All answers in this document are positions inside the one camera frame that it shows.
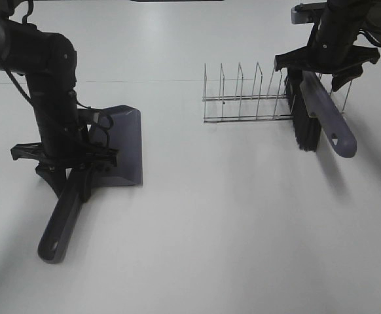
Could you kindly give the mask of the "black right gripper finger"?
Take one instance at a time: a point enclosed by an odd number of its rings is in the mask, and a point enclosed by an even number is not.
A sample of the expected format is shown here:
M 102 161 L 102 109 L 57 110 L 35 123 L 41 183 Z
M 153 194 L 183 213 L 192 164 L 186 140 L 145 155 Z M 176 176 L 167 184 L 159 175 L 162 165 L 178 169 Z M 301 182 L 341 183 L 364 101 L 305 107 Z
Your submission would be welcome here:
M 359 78 L 363 74 L 363 66 L 356 65 L 343 70 L 332 77 L 331 90 L 337 92 L 346 83 L 352 81 L 353 79 Z

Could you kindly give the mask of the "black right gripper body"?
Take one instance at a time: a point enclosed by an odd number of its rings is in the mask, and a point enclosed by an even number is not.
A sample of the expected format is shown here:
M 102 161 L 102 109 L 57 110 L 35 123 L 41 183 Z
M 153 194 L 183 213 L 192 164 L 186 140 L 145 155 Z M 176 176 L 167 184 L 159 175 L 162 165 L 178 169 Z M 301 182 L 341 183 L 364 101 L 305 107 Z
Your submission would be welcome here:
M 274 69 L 337 74 L 363 63 L 376 64 L 380 59 L 377 48 L 354 45 L 370 9 L 370 6 L 325 6 L 320 21 L 313 23 L 306 46 L 276 55 Z

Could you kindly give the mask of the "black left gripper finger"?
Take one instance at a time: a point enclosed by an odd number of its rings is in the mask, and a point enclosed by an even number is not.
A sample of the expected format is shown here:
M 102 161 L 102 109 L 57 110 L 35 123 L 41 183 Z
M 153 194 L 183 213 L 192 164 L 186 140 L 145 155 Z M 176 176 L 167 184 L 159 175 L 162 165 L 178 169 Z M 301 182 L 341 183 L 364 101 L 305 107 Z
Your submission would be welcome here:
M 59 198 L 67 182 L 66 170 L 57 167 L 37 166 L 35 172 L 48 183 Z
M 79 194 L 82 202 L 87 202 L 91 197 L 93 174 L 93 167 L 88 167 L 81 171 Z

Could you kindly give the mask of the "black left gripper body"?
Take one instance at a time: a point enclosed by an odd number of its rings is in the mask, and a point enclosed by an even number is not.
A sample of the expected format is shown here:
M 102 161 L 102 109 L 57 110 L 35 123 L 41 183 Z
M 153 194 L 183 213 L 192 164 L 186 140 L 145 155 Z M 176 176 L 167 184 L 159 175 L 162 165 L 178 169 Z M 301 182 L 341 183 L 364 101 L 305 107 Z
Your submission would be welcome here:
M 107 109 L 85 107 L 61 120 L 41 114 L 36 119 L 41 140 L 12 147 L 13 160 L 37 160 L 46 169 L 118 164 L 118 149 L 110 134 L 115 119 Z

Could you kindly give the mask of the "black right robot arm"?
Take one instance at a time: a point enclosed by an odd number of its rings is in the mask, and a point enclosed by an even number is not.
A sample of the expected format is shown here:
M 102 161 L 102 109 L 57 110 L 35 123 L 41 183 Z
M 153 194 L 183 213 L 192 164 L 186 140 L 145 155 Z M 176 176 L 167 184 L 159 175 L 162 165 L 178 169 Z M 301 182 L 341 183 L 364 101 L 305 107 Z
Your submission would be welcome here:
M 306 46 L 277 55 L 274 69 L 332 76 L 332 90 L 360 77 L 363 64 L 376 64 L 381 48 L 381 1 L 300 3 L 292 24 L 313 25 Z

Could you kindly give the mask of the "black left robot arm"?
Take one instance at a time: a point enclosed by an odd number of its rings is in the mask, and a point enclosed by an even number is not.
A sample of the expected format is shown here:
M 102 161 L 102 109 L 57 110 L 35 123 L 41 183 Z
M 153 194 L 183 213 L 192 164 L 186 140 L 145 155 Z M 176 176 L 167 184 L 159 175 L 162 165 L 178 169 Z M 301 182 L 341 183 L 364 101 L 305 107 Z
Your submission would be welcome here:
M 0 71 L 32 106 L 41 138 L 15 145 L 12 157 L 37 160 L 37 173 L 58 196 L 69 185 L 66 169 L 72 169 L 73 184 L 86 201 L 95 168 L 116 165 L 117 150 L 109 140 L 90 140 L 90 130 L 108 135 L 114 121 L 105 111 L 78 102 L 76 66 L 77 53 L 67 37 L 0 16 Z

